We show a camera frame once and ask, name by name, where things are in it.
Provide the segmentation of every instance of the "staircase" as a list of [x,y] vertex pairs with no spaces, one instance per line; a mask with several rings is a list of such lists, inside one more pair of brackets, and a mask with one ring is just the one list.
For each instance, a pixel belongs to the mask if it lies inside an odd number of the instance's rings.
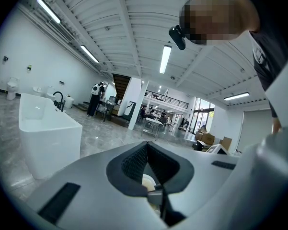
[[113,74],[113,78],[117,93],[116,97],[118,97],[119,100],[122,100],[125,95],[128,83],[130,81],[130,77]]
[[80,109],[81,111],[86,112],[89,106],[89,102],[83,102],[83,104],[73,105],[74,107]]

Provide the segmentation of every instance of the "black pants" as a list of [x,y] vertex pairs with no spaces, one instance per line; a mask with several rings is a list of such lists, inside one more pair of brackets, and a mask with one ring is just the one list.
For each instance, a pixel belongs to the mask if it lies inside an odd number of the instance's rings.
[[90,102],[90,105],[89,105],[89,107],[87,109],[87,114],[89,116],[94,116],[94,113],[96,111],[98,103],[99,103],[99,95],[93,95],[92,94],[91,102]]

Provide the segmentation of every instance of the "stack of cardboard boxes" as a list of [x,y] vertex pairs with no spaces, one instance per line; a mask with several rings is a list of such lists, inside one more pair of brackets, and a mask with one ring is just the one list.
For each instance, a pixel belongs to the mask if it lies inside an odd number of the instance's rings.
[[[211,135],[210,133],[199,133],[196,132],[195,135],[196,140],[203,141],[204,143],[208,145],[213,145],[215,137]],[[230,144],[232,142],[232,139],[228,137],[224,137],[222,140],[219,141],[219,143],[228,151]]]

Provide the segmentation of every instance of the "toilet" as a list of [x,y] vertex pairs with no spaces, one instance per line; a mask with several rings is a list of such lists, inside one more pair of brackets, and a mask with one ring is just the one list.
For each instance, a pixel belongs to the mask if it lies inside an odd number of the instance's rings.
[[33,87],[33,95],[42,96],[42,88],[40,88],[40,87]]
[[11,101],[11,100],[15,99],[16,91],[18,90],[18,83],[19,83],[19,79],[14,78],[14,77],[11,77],[10,80],[8,81],[8,83],[7,83],[8,95],[6,96],[7,100]]
[[48,86],[47,89],[47,93],[46,93],[46,98],[54,101],[55,100],[55,96],[53,95],[53,93],[55,92],[55,89],[52,86]]

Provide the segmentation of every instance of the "white column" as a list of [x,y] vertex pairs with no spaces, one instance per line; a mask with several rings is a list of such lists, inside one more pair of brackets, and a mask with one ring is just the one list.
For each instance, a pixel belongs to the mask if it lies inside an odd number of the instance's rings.
[[150,100],[148,101],[148,104],[146,106],[146,110],[148,111],[149,110],[149,105],[150,105]]
[[135,106],[132,118],[130,120],[129,129],[133,130],[133,128],[134,128],[136,119],[138,117],[140,106],[142,105],[142,102],[143,102],[143,99],[144,99],[144,95],[145,95],[148,83],[149,83],[149,81],[145,81],[143,83],[143,85],[142,85],[142,89],[140,90],[140,93],[139,93],[139,96],[138,96],[138,101],[136,102],[136,106]]

